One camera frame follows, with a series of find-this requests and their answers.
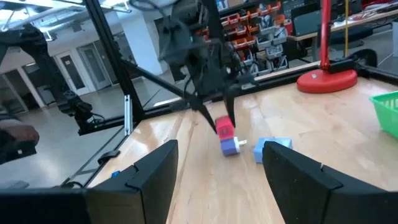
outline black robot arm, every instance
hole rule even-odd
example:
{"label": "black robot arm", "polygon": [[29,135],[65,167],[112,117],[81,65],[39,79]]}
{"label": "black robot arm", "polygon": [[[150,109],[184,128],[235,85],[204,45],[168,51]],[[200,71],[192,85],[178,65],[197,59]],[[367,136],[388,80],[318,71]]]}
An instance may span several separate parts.
{"label": "black robot arm", "polygon": [[75,118],[80,128],[79,133],[85,133],[87,129],[101,125],[102,121],[97,123],[98,120],[93,117],[91,112],[93,107],[70,90],[58,66],[50,57],[47,41],[38,28],[26,24],[23,29],[0,32],[0,63],[7,49],[12,46],[20,47],[35,60],[42,75],[45,76],[59,110]]}
{"label": "black robot arm", "polygon": [[[142,7],[137,5],[140,2],[148,3],[153,10],[164,15],[159,59],[174,67],[185,66],[189,72],[184,91],[147,72],[142,76],[183,98],[192,110],[199,111],[205,117],[215,132],[215,122],[203,103],[222,96],[227,114],[235,126],[234,97],[243,84],[257,83],[251,74],[243,72],[233,45],[226,41],[215,1],[191,2],[195,5],[190,8],[196,12],[187,9],[186,1],[176,1],[173,11],[177,12],[171,17],[166,16],[152,0],[129,1],[131,6],[141,10]],[[208,40],[201,34],[205,29],[209,31]],[[193,93],[186,91],[188,82],[195,87]]]}

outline red block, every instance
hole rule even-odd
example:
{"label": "red block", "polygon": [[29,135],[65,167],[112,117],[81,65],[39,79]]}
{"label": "red block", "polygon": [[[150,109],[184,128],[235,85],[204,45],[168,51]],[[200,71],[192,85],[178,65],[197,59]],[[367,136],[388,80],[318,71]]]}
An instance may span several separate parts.
{"label": "red block", "polygon": [[234,126],[228,116],[216,119],[216,130],[220,140],[233,139],[235,136]]}

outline small blue object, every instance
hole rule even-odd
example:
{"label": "small blue object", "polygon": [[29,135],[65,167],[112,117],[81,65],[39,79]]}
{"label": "small blue object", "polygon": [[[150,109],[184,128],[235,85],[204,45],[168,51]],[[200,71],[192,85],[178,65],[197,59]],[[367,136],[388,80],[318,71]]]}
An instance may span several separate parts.
{"label": "small blue object", "polygon": [[290,138],[260,138],[254,147],[254,160],[256,163],[262,163],[262,149],[266,141],[274,141],[285,147],[293,149],[292,140]]}
{"label": "small blue object", "polygon": [[238,138],[234,137],[232,139],[221,140],[221,150],[223,151],[224,156],[239,154]]}
{"label": "small blue object", "polygon": [[118,174],[120,174],[120,171],[113,172],[111,178],[116,177]]}

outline red lamp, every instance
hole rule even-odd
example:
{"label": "red lamp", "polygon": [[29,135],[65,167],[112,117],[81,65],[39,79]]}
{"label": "red lamp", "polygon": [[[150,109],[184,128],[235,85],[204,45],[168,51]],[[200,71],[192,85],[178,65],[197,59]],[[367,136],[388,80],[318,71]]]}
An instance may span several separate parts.
{"label": "red lamp", "polygon": [[333,71],[333,73],[329,69],[330,12],[330,0],[322,0],[320,69],[307,72],[298,78],[297,88],[300,91],[306,93],[331,93],[352,87],[358,81],[357,73],[353,69]]}

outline wooden table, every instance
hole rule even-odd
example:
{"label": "wooden table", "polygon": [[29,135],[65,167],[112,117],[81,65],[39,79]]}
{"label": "wooden table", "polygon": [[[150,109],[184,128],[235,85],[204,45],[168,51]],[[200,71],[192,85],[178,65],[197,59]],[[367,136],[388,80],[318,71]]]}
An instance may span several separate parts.
{"label": "wooden table", "polygon": [[[169,139],[179,159],[168,223],[283,223],[262,165],[252,150],[260,137],[292,138],[294,150],[387,190],[398,190],[398,141],[381,131],[370,96],[396,86],[359,79],[344,91],[313,95],[295,84],[236,99],[236,135],[248,140],[241,154],[225,158],[210,125],[191,110],[142,121],[92,181],[123,170]],[[223,103],[208,105],[213,118]]]}
{"label": "wooden table", "polygon": [[[398,9],[390,11],[390,12],[385,12],[385,13],[377,13],[377,14],[371,16],[371,17],[362,19],[360,21],[354,21],[352,23],[349,23],[347,25],[347,27],[350,28],[350,27],[358,26],[358,25],[365,24],[365,23],[368,23],[368,22],[372,22],[372,21],[384,19],[384,18],[387,18],[387,17],[391,17],[391,16],[394,16],[394,15],[397,15],[397,14],[398,14]],[[331,32],[335,32],[335,31],[339,31],[339,30],[343,30],[343,29],[345,29],[345,25],[332,26],[331,27]],[[317,60],[319,60],[318,59],[318,54],[317,54],[317,52],[318,52],[317,36],[318,36],[318,33],[314,32],[314,33],[311,33],[311,34],[301,35],[301,36],[298,36],[298,37],[296,37],[296,36],[288,36],[287,38],[289,40],[294,40],[294,41],[301,41],[301,40],[306,40],[306,39],[312,38],[313,40],[312,40],[311,51],[312,51],[313,61],[316,62]]]}

